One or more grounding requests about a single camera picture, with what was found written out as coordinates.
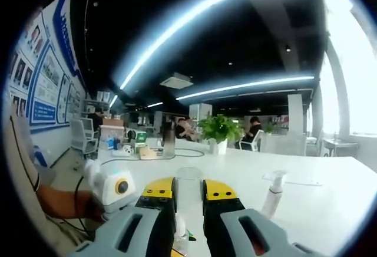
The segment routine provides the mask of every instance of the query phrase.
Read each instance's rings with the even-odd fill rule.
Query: wall display board
[[[32,133],[68,127],[85,86],[72,46],[70,0],[55,0],[24,28],[8,70],[19,116]]]
[[[71,85],[68,93],[67,121],[73,118],[75,114],[80,114],[80,93]]]

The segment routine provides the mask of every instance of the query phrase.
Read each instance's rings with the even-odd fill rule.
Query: potted plant
[[[228,140],[242,137],[238,124],[222,114],[200,120],[198,126],[202,128],[201,138],[209,140],[213,154],[225,154]]]
[[[275,131],[275,125],[273,123],[268,123],[264,128],[266,134],[272,134]]]

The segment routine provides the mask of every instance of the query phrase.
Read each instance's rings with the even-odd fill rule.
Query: glass cup
[[[188,212],[201,203],[201,177],[202,172],[196,167],[183,167],[177,170],[177,210],[179,212]]]

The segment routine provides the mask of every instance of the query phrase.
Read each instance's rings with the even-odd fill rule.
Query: window
[[[377,43],[370,28],[364,31],[356,20],[353,13],[362,10],[353,8],[351,0],[324,2],[330,40],[338,55],[347,89],[350,134],[376,135],[377,59],[372,44]],[[368,19],[362,17],[358,16],[358,19],[365,20],[365,27]],[[327,92],[323,91],[322,97],[324,102],[328,101]]]
[[[330,40],[347,88],[350,134],[377,134],[377,61],[371,43],[348,11],[328,14]]]
[[[322,92],[323,132],[327,134],[339,133],[339,104],[334,76],[328,55],[323,57],[320,72],[320,89]]]

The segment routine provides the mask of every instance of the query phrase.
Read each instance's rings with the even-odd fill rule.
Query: green plant
[[[264,128],[265,133],[273,133],[275,131],[275,126],[272,123],[268,123]]]
[[[198,126],[203,129],[203,139],[213,138],[216,143],[220,143],[225,139],[238,140],[242,137],[242,130],[239,125],[222,114],[200,120]]]

